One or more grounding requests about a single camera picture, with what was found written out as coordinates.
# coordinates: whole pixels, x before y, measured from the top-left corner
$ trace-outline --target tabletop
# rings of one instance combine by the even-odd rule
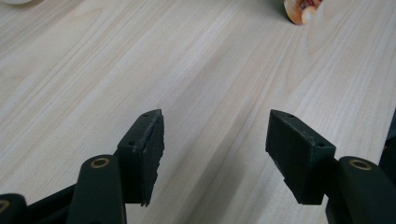
[[[130,223],[327,223],[265,152],[270,109],[378,162],[396,106],[396,2],[325,0],[304,26],[281,0],[0,4],[0,193],[76,183],[161,108],[151,204]]]

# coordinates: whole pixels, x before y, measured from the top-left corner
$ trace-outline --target wood grain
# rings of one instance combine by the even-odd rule
[[[378,162],[396,106],[396,2],[328,0],[304,27],[281,0],[0,5],[0,193],[33,203],[161,108],[165,152],[131,223],[327,223],[264,150],[271,108]]]

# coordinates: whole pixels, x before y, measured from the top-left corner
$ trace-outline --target wooden table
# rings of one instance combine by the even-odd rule
[[[326,0],[305,26],[281,0],[0,4],[0,193],[28,203],[161,108],[159,178],[130,223],[327,223],[265,152],[270,109],[378,162],[395,106],[394,0]]]

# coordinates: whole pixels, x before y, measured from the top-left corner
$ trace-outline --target light wood grain surface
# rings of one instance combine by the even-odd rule
[[[0,193],[28,203],[161,108],[159,178],[130,223],[327,223],[265,152],[270,109],[378,162],[395,106],[394,0],[325,0],[305,26],[281,0],[0,4]]]

